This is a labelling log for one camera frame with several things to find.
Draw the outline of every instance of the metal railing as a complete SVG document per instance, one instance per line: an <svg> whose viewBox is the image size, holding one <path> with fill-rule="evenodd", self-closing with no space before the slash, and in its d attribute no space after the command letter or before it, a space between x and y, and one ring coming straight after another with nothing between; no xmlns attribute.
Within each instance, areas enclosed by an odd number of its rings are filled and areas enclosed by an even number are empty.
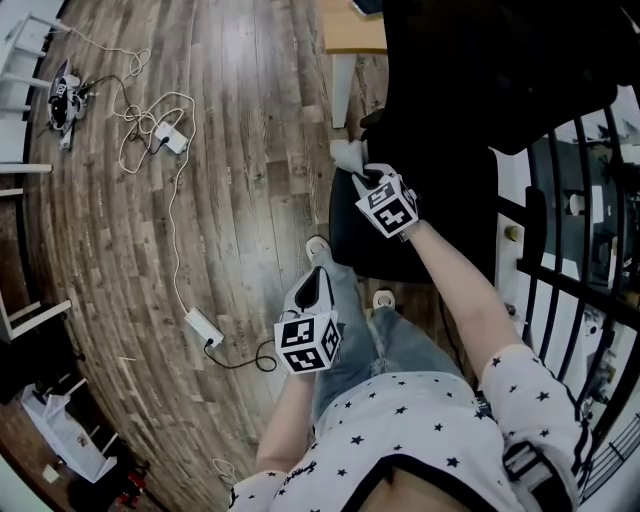
<svg viewBox="0 0 640 512"><path fill-rule="evenodd" d="M636 100L638 99L638 89L634 87ZM594 223L593 204L591 198L592 178L589 162L589 146L585 137L582 119L574 121L577 146L580 157L580 174L584 191L584 206L582 215L584 216L584 235L582 244L582 265L579 279L573 279L562 273L563 262L563 215L564 209L561 190L562 166L558 156L558 142L555 131L548 134L549 151L551 157L551 171L553 173L553 195L552 200L556 204L555 208L555 259L553 269L542 265L542 258L545 251L547 237L547 210L545 206L545 196L538 185L538 171L536 156L532 147L528 148L529 171L531 175L531 187L527 189L526 206L515 204L505 198L500 198L498 210L501 214L523 225L525 229L523 256L517 262L517 269L530 276L527 310L525 315L525 326L523 328L523 340L528 342L531 332L531 322L535 308L535 298L538 282L543 282L551 286L551 296L549 300L549 311L540 345L539 356L544 361L547 356L551 334L556 321L558 308L558 297L560 292L564 292L577 299L575 317L573 319L571 334L565 353L562 357L562 364L558 372L558 379L563 381L566 377L574 350L578 342L579 334L583 323L583 315L588 306L596 308L604 315L602 324L602 337L598 342L597 349L593 353L590 363L587 365L586 379L577 397L578 407L582 407L583 402L588 398L589 392L597 379L597 372L603 361L607 350L611 347L616 323L626 325L640 333L640 310L619 300L621 291L621 279L623 274L623 263L625 255L625 240L627 235L627 191L625 189L625 170L623 166L620 140L612 110L610 107L604 109L607 124L607 147L610 147L610 161L608 170L615 184L615 201L617 215L615 217L616 237L617 237L617 257L615 260L615 270L613 280L607 290L597 289L590 286L589 278L593 264L592 254L594 248ZM622 408L629 400L631 393L640 376L640 334L635 339L629 358L625 364L622 376L613 391L613 395L606 404L602 416L595 425L591 425L594 434L594 444L599 447L603 439L611 429Z"/></svg>
<svg viewBox="0 0 640 512"><path fill-rule="evenodd" d="M581 503L593 496L640 446L640 414L613 441L602 445L591 461Z"/></svg>

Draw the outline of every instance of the power adapter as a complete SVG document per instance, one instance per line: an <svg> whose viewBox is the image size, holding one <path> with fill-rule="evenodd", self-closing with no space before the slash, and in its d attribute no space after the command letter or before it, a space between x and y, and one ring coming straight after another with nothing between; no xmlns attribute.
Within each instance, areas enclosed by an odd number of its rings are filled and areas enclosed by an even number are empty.
<svg viewBox="0 0 640 512"><path fill-rule="evenodd" d="M160 142L168 139L164 144L176 155L182 153L189 142L184 135L165 121L162 121L158 125L158 129L154 132L154 135Z"/></svg>
<svg viewBox="0 0 640 512"><path fill-rule="evenodd" d="M185 320L202 336L207 342L207 346L215 347L222 343L224 334L222 334L206 316L198 311L198 308L191 308L187 316L185 316Z"/></svg>

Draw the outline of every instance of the jeans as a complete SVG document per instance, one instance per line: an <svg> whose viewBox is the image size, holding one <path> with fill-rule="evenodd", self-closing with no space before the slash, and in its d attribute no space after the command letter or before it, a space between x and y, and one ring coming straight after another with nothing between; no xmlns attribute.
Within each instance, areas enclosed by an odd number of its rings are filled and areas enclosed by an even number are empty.
<svg viewBox="0 0 640 512"><path fill-rule="evenodd" d="M438 371L462 378L451 358L416 325L389 307L375 310L367 322L353 269L333 261L328 250L313 266L326 269L338 322L344 324L340 350L328 370L318 372L313 398L313 423L345 391L383 373Z"/></svg>

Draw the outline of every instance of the black cable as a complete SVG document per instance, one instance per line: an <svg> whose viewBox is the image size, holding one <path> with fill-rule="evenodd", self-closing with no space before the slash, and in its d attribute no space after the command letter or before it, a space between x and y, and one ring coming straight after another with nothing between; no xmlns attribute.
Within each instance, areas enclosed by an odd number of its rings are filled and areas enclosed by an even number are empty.
<svg viewBox="0 0 640 512"><path fill-rule="evenodd" d="M440 316L442 316L442 323L444 324L444 330L447 333L447 338L449 339L449 345L453 349L453 353L456 355L456 360L458 361L458 367L460 371L464 373L464 367L462 366L462 360L460 359L460 353L458 352L458 347L453 342L453 338L451 337L451 331L449 331L449 324L447 324L447 317L444 314L444 301L442 300L442 295L438 294L438 302L440 303Z"/></svg>
<svg viewBox="0 0 640 512"><path fill-rule="evenodd" d="M250 359L249 361L245 361L244 363L236 364L236 365L227 365L227 364L221 363L215 357L213 357L211 354L209 354L209 351L207 350L207 348L209 348L211 346L211 344L213 343L213 340L207 341L207 343L205 344L203 350L204 350L205 355L209 359L211 359L217 365L222 366L226 370L236 370L237 368L242 368L243 366L247 366L249 364L255 363L255 365L258 367L258 370L260 370L261 372L271 373L272 371L274 371L278 367L278 361L276 361L275 358L273 358L271 356L261 356L260 355L260 350L262 350L262 347L264 347L267 343L273 343L273 341L274 340L263 341L262 343L260 343L260 346L258 347L258 350L256 350L256 357L254 357L253 359ZM271 361L273 363L273 368L265 368L264 366L262 366L262 364L260 363L261 359L268 359L269 361Z"/></svg>
<svg viewBox="0 0 640 512"><path fill-rule="evenodd" d="M85 85L85 88L87 91L91 90L93 87L95 87L96 85L98 85L100 82L107 80L109 78L115 78L119 83L120 83L120 87L122 88L122 95L124 96L124 101L127 104L127 110L125 110L124 115L126 116L127 114L129 114L129 112L131 110L133 110L133 105L131 104L131 102L129 101L129 97L127 96L127 90L124 87L124 82L122 81L122 79L117 76L117 75L106 75L103 76L102 78L98 78L97 80L94 80L93 82ZM140 125L140 118L133 114L132 115L135 117L136 119L136 128L133 132L131 132L128 136L127 136L127 140L129 142L134 142L136 140L141 140L142 143L145 145L145 147L147 148L147 150L149 151L149 153L151 155L155 155L158 151L160 151L160 148L162 146L164 146L167 142L169 142L169 137L164 137L162 139L162 141L160 142L160 145L156 148L155 151L153 151L151 149L151 141L147 141L142 135L140 135L140 132L142 131L142 127Z"/></svg>

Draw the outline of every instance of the sneaker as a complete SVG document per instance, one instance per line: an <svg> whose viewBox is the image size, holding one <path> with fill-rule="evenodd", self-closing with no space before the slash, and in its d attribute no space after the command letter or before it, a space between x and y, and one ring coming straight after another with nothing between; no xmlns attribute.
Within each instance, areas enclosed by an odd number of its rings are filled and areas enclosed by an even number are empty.
<svg viewBox="0 0 640 512"><path fill-rule="evenodd" d="M320 235L315 235L307 240L307 245L305 246L307 250L307 257L309 261L313 261L319 253L322 251L331 251L331 247L329 246L329 242L327 242Z"/></svg>
<svg viewBox="0 0 640 512"><path fill-rule="evenodd" d="M373 294L373 309L378 308L396 309L396 298L391 290L378 290Z"/></svg>

